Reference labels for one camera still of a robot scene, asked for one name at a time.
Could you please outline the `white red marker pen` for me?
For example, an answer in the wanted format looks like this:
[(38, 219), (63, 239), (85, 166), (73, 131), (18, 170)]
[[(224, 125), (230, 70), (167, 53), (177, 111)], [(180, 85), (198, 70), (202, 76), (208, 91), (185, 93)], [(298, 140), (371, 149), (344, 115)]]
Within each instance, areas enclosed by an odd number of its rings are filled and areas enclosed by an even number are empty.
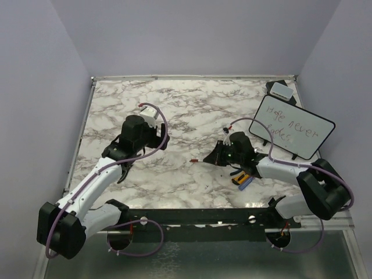
[(191, 160), (189, 160), (189, 162), (190, 163), (204, 163), (204, 161), (201, 160), (201, 159), (191, 159)]

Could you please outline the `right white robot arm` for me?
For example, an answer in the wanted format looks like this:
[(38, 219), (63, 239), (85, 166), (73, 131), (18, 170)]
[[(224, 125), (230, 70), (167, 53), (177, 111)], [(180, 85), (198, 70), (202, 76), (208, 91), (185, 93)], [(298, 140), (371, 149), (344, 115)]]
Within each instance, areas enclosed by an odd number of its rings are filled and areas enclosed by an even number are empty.
[(340, 176), (326, 160), (318, 159), (302, 167), (291, 166), (287, 161), (281, 164), (270, 160), (267, 154), (256, 152), (243, 132), (229, 134), (228, 139), (228, 144), (219, 140), (203, 162), (223, 167), (237, 164), (255, 178), (278, 180), (301, 189), (298, 195), (275, 201), (274, 209), (267, 212), (267, 221), (273, 227), (281, 227), (295, 216), (315, 215), (329, 220), (352, 200)]

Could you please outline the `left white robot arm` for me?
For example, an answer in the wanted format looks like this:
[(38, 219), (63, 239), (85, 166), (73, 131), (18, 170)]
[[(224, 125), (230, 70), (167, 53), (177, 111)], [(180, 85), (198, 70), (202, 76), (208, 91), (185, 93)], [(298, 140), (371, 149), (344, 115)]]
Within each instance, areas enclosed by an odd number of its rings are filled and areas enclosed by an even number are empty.
[(113, 182), (122, 182), (136, 160), (148, 157), (140, 151), (165, 150), (169, 141), (168, 123), (160, 127), (154, 116), (129, 115), (120, 134), (103, 150), (89, 175), (56, 203), (46, 202), (39, 210), (37, 242), (45, 246), (45, 255), (52, 259), (61, 255), (74, 258), (86, 240), (108, 229), (122, 229), (134, 224), (128, 206), (115, 199), (93, 209), (95, 201)]

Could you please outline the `black framed whiteboard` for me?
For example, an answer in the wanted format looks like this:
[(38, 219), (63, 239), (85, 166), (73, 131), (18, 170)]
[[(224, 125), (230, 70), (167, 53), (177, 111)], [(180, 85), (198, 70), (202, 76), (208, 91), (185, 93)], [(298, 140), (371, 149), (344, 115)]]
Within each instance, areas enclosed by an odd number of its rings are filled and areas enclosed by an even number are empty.
[(336, 124), (312, 112), (266, 95), (249, 132), (304, 160), (309, 160), (334, 131)]

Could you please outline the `yellow utility knife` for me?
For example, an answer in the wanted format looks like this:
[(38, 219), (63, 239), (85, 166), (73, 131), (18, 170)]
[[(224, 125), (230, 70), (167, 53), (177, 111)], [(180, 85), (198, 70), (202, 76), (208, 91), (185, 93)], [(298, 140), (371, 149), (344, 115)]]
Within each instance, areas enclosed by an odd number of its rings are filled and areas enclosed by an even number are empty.
[(245, 174), (243, 175), (242, 174), (239, 174), (238, 176), (234, 177), (231, 179), (231, 182), (237, 186), (239, 186), (240, 184), (242, 184), (248, 177), (250, 177), (250, 175), (248, 174)]

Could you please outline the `red blue screwdriver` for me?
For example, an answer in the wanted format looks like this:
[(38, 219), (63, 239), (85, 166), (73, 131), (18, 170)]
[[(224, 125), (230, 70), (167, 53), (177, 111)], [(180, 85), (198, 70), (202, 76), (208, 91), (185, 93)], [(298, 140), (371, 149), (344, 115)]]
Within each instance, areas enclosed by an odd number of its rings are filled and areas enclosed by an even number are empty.
[(254, 177), (248, 177), (242, 184), (238, 186), (238, 189), (243, 191), (254, 179)]

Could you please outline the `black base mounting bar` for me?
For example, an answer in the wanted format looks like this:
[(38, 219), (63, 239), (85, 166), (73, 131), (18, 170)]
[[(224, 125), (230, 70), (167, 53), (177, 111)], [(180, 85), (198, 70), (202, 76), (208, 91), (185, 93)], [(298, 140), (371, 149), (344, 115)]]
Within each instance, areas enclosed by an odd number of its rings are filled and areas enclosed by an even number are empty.
[(105, 225), (101, 231), (120, 231), (130, 235), (135, 242), (155, 242), (164, 233), (164, 241), (170, 242), (264, 242), (265, 230), (280, 232), (286, 225), (300, 228), (293, 219), (283, 219), (271, 200), (266, 208), (225, 209), (130, 209), (115, 200), (124, 212), (118, 224), (139, 220), (133, 226)]

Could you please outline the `blue handled pliers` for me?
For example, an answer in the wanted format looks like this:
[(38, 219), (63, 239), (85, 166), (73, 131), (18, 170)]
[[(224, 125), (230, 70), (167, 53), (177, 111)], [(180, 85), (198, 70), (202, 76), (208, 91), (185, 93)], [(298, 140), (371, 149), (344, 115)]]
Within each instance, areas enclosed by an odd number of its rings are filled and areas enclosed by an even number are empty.
[(230, 176), (236, 176), (236, 175), (239, 175), (240, 173), (243, 173), (243, 175), (246, 174), (242, 169), (236, 169), (235, 171), (232, 171), (230, 173)]

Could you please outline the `white network switch box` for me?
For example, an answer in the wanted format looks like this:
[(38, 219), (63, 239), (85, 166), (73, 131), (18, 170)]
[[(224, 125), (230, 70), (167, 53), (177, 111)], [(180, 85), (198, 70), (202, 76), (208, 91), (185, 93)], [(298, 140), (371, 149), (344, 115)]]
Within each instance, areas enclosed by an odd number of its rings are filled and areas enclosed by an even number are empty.
[(269, 93), (285, 101), (290, 101), (293, 97), (294, 90), (284, 84), (275, 82), (269, 90)]

